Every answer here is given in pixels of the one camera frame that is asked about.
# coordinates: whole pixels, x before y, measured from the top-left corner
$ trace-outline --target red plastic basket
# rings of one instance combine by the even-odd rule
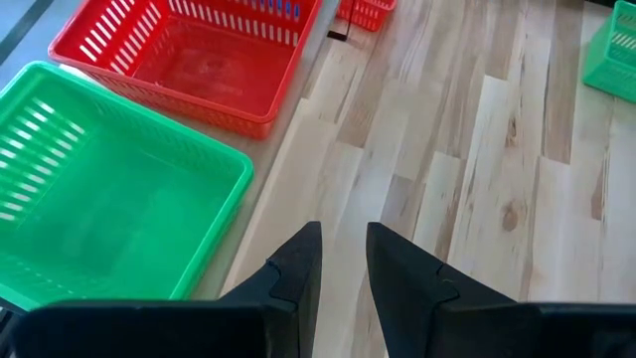
[[[321,0],[87,0],[52,59],[158,110],[271,129]]]
[[[378,31],[396,7],[396,0],[341,0],[338,17],[349,19],[352,4],[356,4],[351,22],[369,31]]]

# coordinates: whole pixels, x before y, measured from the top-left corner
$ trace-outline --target basket rim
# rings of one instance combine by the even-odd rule
[[[206,109],[233,115],[235,117],[238,117],[240,120],[247,120],[255,124],[263,124],[263,125],[272,123],[276,119],[276,116],[278,115],[278,110],[280,108],[282,99],[287,94],[287,86],[284,86],[284,84],[288,83],[291,80],[291,77],[293,77],[295,73],[298,60],[302,56],[306,40],[309,37],[311,29],[313,29],[314,21],[322,5],[322,0],[315,0],[313,7],[311,9],[311,12],[309,13],[309,17],[307,18],[307,22],[305,23],[305,26],[303,27],[303,30],[300,33],[300,37],[298,38],[298,44],[293,49],[291,58],[289,59],[289,62],[287,63],[287,67],[285,68],[283,77],[280,83],[278,84],[278,88],[276,89],[276,93],[271,101],[271,105],[269,106],[267,113],[253,114],[250,112],[246,112],[244,110],[233,108],[231,106],[219,104],[210,100],[205,100],[195,95],[186,94],[178,90],[161,87],[159,85],[150,84],[146,81],[131,78],[126,75],[121,75],[119,73],[112,72],[112,71],[103,69],[101,67],[89,64],[88,62],[78,61],[78,60],[75,60],[60,54],[57,51],[58,44],[66,37],[66,34],[69,32],[69,30],[77,26],[76,19],[79,16],[81,16],[84,9],[92,1],[96,1],[96,0],[84,0],[84,2],[78,7],[76,12],[62,27],[62,30],[60,30],[60,32],[56,35],[55,39],[51,42],[51,44],[49,45],[48,52],[49,52],[49,57],[52,60],[61,64],[78,68],[79,70],[87,72],[89,75],[92,73],[95,73],[97,75],[105,76],[107,78],[110,78],[116,81],[124,82],[127,85],[140,87],[144,90],[149,90],[152,92],[160,92],[170,97],[173,97],[175,99],[182,100],[194,105],[198,105]]]

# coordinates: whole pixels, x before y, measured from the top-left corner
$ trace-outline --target wooden floor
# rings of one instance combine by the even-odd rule
[[[610,9],[398,0],[327,41],[224,291],[309,220],[316,357],[383,357],[365,260],[380,221],[518,300],[636,302],[636,106],[580,82]]]

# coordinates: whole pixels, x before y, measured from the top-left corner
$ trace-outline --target green plastic basket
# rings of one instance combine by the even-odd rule
[[[616,2],[589,44],[583,82],[636,101],[636,5]]]
[[[0,93],[0,296],[187,298],[253,175],[242,153],[33,63]]]

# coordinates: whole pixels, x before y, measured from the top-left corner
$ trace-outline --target wood knot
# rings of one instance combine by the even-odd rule
[[[506,148],[517,146],[517,118],[513,115],[508,121]]]
[[[502,220],[502,227],[505,231],[511,232],[517,228],[519,224],[519,213],[510,202],[504,207],[504,219]]]

